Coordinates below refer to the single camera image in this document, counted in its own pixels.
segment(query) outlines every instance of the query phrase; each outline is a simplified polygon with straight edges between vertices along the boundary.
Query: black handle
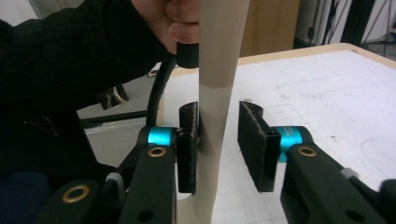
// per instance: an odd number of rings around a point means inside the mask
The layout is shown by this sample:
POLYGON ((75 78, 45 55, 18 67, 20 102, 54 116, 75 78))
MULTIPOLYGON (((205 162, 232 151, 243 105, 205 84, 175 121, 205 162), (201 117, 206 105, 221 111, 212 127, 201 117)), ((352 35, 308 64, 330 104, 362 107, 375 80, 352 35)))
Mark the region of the black handle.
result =
POLYGON ((199 44, 177 43, 177 64, 183 68, 199 66, 199 44))

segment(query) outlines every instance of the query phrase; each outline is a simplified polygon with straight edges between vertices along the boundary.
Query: brass screw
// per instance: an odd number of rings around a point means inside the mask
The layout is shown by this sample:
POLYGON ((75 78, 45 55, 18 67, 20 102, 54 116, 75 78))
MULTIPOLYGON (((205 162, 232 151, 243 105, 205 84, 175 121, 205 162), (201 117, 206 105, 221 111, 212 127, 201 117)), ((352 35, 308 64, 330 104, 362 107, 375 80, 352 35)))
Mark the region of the brass screw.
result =
POLYGON ((161 157, 165 155, 166 150, 163 147, 154 147, 148 151, 150 157, 161 157))
POLYGON ((62 201, 64 203, 76 203, 83 200, 90 193, 90 187, 87 185, 77 185, 73 188, 69 189, 62 196, 62 201), (71 194, 76 190, 82 190, 82 192, 78 196, 72 196, 71 194))
POLYGON ((318 153, 310 147, 299 147, 297 151, 306 157, 316 157, 318 153))

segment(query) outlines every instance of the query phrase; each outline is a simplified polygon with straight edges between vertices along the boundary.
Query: black jacket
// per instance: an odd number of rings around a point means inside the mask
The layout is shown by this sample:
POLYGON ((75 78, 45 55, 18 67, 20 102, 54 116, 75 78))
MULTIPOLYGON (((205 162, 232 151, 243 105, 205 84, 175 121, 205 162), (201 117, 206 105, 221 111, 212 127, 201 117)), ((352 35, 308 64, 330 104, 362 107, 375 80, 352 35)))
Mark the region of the black jacket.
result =
POLYGON ((0 22, 0 174, 104 180, 111 168, 23 122, 89 105, 94 95, 172 58, 129 0, 87 0, 16 27, 0 22))

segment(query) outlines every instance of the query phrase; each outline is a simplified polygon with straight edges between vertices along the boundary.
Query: finger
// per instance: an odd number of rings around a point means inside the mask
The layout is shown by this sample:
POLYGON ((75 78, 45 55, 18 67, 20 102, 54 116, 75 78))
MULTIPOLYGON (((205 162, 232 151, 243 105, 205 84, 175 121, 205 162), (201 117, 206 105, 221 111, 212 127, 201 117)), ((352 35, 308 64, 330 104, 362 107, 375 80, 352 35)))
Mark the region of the finger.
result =
POLYGON ((198 23, 174 22, 169 27, 169 34, 177 42, 182 43, 182 44, 199 43, 199 25, 198 25, 198 23))
POLYGON ((174 21, 196 23, 199 21, 198 0, 173 0, 166 7, 166 13, 174 21))

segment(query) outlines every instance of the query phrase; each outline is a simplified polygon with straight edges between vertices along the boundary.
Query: person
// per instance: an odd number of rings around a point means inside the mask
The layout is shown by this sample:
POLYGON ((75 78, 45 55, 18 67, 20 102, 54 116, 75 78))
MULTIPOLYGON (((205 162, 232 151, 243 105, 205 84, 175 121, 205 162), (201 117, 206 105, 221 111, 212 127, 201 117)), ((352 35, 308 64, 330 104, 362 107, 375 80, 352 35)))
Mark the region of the person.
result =
POLYGON ((0 223, 32 223, 60 183, 112 167, 26 120, 75 111, 199 41, 198 0, 86 0, 44 20, 0 21, 0 223))

